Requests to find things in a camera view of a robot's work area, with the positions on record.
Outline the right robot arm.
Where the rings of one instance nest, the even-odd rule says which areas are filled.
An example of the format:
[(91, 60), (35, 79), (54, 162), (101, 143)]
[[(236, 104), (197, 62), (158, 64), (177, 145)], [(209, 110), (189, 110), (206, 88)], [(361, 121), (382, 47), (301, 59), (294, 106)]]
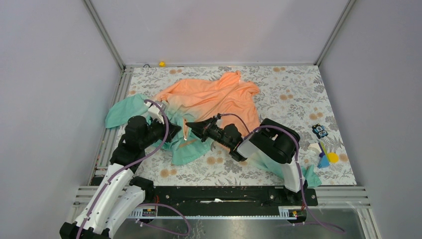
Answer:
[(298, 205), (305, 199), (305, 179), (298, 166), (300, 136), (293, 129), (265, 118), (259, 127), (242, 136), (233, 123), (220, 127), (223, 114), (185, 125), (202, 142), (212, 139), (229, 149), (229, 155), (236, 161), (245, 161), (256, 153), (261, 153), (280, 165), (287, 189), (288, 203)]

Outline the orange and teal jacket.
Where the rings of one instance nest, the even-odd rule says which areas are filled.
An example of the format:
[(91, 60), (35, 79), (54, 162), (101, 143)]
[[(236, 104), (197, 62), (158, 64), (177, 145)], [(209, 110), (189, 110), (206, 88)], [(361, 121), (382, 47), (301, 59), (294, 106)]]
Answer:
[[(238, 127), (242, 136), (249, 134), (248, 129), (254, 129), (259, 126), (257, 109), (253, 101), (253, 96), (260, 92), (258, 86), (252, 82), (241, 80), (241, 74), (237, 72), (226, 72), (216, 81), (201, 79), (182, 79), (165, 90), (159, 92), (152, 100), (165, 103), (169, 108), (165, 113), (171, 123), (181, 125), (182, 123), (206, 120), (212, 116), (221, 114), (235, 114), (242, 119), (241, 123), (235, 116), (224, 116), (222, 126), (231, 123)], [(116, 104), (108, 112), (105, 119), (106, 128), (113, 128), (124, 125), (129, 118), (142, 115), (147, 112), (147, 106), (144, 100), (149, 95), (135, 94)], [(194, 166), (199, 163), (202, 156), (211, 152), (211, 146), (217, 145), (212, 139), (200, 142), (191, 129), (186, 125), (181, 132), (170, 142), (165, 143), (163, 150), (171, 152), (171, 164), (177, 166), (193, 166), (198, 169), (194, 176), (205, 176), (205, 168), (200, 169)], [(223, 163), (222, 157), (211, 157), (214, 164)], [(235, 163), (233, 159), (227, 159), (224, 163), (232, 163), (232, 166), (251, 165), (252, 169), (271, 172), (280, 179), (284, 179), (281, 166), (263, 153), (254, 153), (246, 161)], [(307, 169), (301, 166), (303, 175), (310, 187), (317, 187), (322, 184), (319, 177), (314, 173), (314, 167)]]

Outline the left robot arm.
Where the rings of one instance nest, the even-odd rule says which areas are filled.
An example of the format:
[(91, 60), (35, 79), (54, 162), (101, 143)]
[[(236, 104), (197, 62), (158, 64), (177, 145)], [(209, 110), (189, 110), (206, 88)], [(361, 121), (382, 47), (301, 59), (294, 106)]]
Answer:
[(147, 122), (145, 117), (131, 117), (110, 165), (95, 194), (72, 223), (64, 223), (59, 234), (63, 239), (111, 239), (139, 204), (154, 200), (153, 182), (134, 174), (146, 148), (160, 141), (171, 142), (182, 128), (167, 117)]

